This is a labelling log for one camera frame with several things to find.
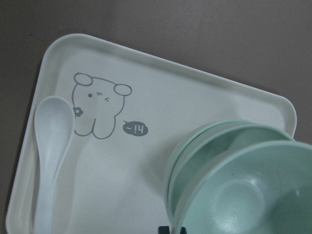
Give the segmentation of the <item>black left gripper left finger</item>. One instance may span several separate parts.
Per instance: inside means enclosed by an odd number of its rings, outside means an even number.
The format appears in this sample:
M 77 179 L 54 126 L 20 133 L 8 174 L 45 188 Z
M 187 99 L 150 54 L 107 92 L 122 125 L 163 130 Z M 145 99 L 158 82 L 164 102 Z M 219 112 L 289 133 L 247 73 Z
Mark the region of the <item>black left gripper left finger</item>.
M 169 226 L 160 226 L 160 227 L 158 227 L 158 234 L 170 234 Z

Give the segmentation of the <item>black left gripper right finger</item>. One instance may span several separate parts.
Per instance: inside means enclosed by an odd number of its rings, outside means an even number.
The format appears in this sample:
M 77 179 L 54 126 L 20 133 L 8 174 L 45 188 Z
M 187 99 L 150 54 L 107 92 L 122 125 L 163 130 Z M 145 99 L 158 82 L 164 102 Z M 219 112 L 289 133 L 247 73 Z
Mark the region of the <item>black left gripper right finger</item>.
M 186 228 L 182 227 L 180 230 L 180 234 L 187 234 Z

